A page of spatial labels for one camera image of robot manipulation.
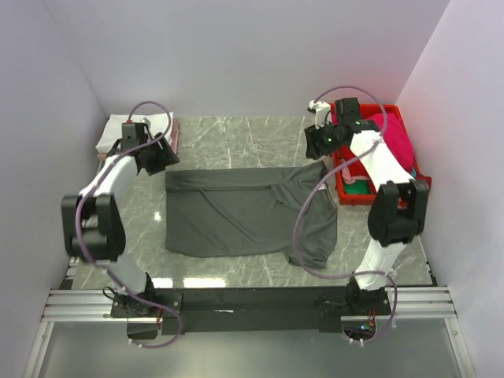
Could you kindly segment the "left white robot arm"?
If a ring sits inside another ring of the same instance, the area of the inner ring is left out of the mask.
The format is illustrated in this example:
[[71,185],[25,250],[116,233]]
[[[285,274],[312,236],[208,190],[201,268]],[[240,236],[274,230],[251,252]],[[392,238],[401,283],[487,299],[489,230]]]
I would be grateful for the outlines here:
[[165,138],[152,134],[150,122],[127,119],[122,136],[106,155],[102,169],[78,194],[61,201],[66,253],[102,270],[113,281],[104,295],[134,317],[162,314],[152,279],[125,254],[126,235],[117,197],[141,172],[154,175],[179,162]]

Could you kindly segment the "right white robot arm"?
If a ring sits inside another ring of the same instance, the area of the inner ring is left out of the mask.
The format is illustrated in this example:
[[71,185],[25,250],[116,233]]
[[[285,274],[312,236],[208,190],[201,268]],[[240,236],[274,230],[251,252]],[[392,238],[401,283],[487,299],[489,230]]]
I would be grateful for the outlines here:
[[423,232],[429,186],[415,179],[390,151],[385,141],[386,113],[382,124],[365,119],[356,98],[333,104],[313,100],[308,110],[314,124],[305,130],[306,156],[318,159],[346,147],[354,155],[347,164],[361,162],[376,191],[367,220],[369,246],[346,286],[346,307],[363,314],[384,301],[387,274]]

